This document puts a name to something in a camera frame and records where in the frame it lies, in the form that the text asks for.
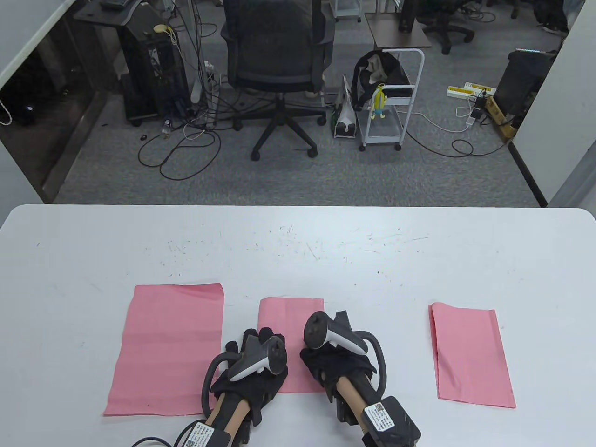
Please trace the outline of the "person's left hand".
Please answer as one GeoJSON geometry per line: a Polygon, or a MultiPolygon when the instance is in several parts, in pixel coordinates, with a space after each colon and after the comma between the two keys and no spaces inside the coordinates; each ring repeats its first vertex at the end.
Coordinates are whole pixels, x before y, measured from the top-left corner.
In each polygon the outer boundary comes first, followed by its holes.
{"type": "Polygon", "coordinates": [[[245,400],[249,410],[244,424],[262,422],[262,409],[272,401],[289,375],[283,334],[264,326],[245,330],[242,345],[226,344],[225,351],[211,362],[202,391],[223,400],[219,413],[227,415],[245,400]]]}

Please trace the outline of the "person's right hand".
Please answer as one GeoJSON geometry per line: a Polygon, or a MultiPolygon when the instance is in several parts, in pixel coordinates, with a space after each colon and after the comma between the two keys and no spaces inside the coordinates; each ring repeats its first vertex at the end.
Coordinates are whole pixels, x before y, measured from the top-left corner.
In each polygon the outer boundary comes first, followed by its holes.
{"type": "Polygon", "coordinates": [[[337,382],[341,377],[363,374],[371,379],[377,372],[366,355],[357,355],[340,345],[334,347],[326,343],[319,349],[308,347],[300,351],[300,358],[321,385],[330,402],[337,397],[337,382]]]}

